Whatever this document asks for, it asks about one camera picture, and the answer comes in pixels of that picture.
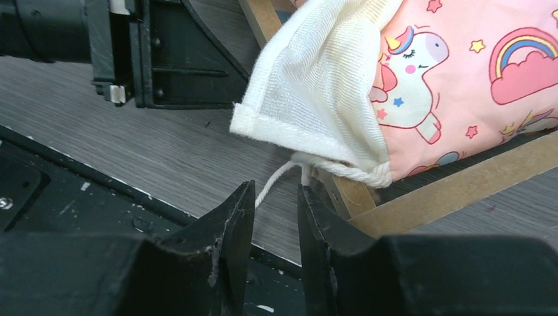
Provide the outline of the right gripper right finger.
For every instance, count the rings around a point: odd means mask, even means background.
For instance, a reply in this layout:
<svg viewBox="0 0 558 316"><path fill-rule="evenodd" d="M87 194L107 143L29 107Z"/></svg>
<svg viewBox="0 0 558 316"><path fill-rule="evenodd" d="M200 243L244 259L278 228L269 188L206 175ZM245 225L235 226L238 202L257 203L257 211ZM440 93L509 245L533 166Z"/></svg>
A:
<svg viewBox="0 0 558 316"><path fill-rule="evenodd" d="M556 315L557 252L510 235L372 238L297 193L308 315Z"/></svg>

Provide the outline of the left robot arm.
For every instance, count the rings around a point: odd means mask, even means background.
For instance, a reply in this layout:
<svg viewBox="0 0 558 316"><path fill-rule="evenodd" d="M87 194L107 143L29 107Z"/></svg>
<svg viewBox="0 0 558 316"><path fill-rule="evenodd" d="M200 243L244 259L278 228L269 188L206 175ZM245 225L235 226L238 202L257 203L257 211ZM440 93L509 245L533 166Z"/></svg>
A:
<svg viewBox="0 0 558 316"><path fill-rule="evenodd" d="M1 54L89 64L116 106L229 108L249 79L189 1L4 0Z"/></svg>

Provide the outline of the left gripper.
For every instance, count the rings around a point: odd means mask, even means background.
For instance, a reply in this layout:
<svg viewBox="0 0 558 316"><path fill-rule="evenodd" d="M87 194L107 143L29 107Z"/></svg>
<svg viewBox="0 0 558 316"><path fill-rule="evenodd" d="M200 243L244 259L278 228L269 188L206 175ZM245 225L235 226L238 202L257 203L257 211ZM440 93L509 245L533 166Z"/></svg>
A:
<svg viewBox="0 0 558 316"><path fill-rule="evenodd" d="M91 83L121 107L227 109L247 71L189 1L84 1Z"/></svg>

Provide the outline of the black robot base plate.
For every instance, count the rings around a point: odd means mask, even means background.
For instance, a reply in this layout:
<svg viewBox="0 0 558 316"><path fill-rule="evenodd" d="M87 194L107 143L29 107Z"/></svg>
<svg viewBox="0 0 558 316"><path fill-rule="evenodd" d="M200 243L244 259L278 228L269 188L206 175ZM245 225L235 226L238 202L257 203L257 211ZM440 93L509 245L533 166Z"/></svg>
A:
<svg viewBox="0 0 558 316"><path fill-rule="evenodd" d="M9 128L1 128L1 235L166 238L199 218ZM297 265L251 246L241 315L304 315Z"/></svg>

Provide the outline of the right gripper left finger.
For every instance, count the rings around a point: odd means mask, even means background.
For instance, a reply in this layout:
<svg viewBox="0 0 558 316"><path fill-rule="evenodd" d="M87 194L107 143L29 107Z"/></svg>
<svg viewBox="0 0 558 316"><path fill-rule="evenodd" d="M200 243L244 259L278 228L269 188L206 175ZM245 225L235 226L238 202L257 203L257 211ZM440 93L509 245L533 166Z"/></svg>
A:
<svg viewBox="0 0 558 316"><path fill-rule="evenodd" d="M255 183L166 238L1 235L2 315L241 315Z"/></svg>

